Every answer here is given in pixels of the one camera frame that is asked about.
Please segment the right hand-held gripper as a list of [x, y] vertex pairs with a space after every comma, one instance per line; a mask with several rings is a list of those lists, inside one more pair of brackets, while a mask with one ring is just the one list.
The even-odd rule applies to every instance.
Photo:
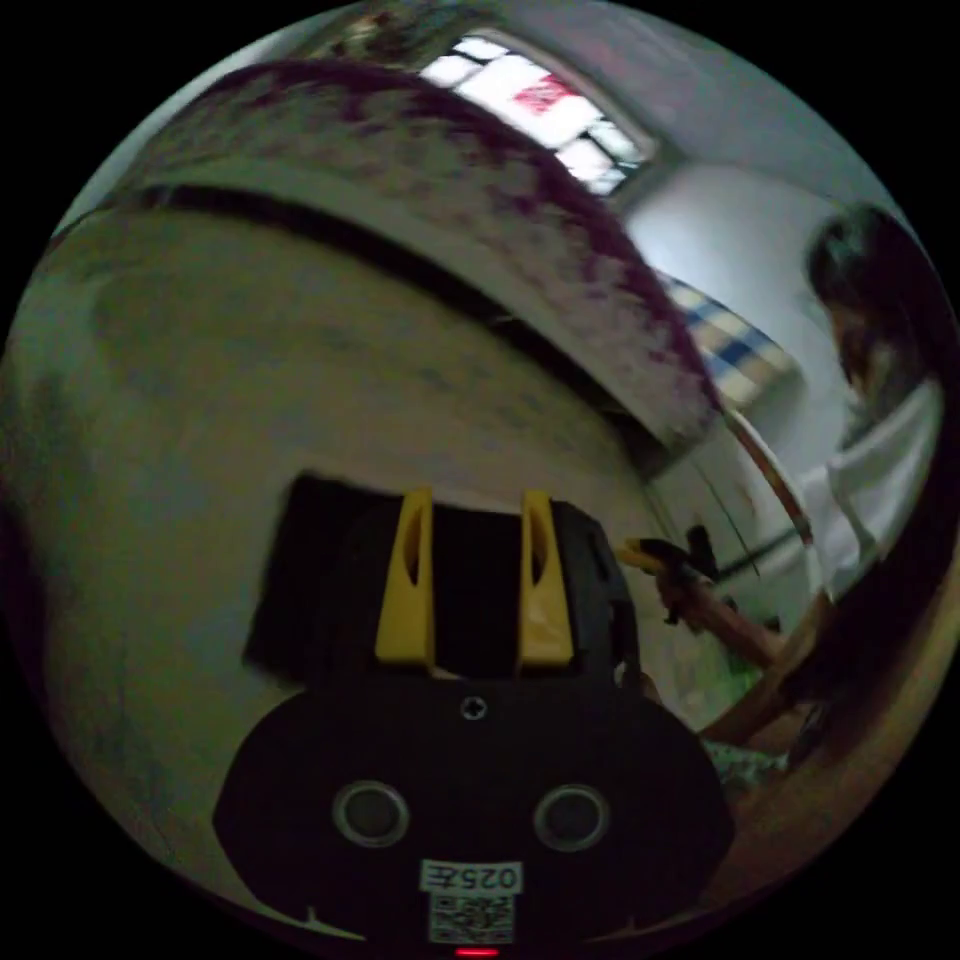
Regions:
[[690, 555], [682, 548], [658, 538], [631, 538], [616, 549], [618, 560], [640, 570], [654, 570], [653, 576], [667, 611], [665, 624], [678, 624], [683, 603], [698, 580]]

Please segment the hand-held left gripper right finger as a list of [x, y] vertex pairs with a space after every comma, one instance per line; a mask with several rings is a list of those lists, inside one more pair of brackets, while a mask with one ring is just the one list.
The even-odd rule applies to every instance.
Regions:
[[574, 655], [552, 502], [530, 490], [522, 498], [516, 667], [565, 669]]

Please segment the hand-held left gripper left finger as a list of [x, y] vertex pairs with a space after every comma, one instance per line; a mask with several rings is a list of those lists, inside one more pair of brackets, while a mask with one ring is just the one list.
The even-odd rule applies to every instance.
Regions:
[[378, 622], [375, 656], [387, 666], [435, 664], [433, 497], [428, 487], [402, 500]]

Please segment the person's right hand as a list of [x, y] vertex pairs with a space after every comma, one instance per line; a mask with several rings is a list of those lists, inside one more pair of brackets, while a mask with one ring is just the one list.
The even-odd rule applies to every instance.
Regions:
[[723, 604], [703, 582], [661, 573], [655, 584], [671, 625], [683, 622], [697, 631], [711, 630], [719, 622]]

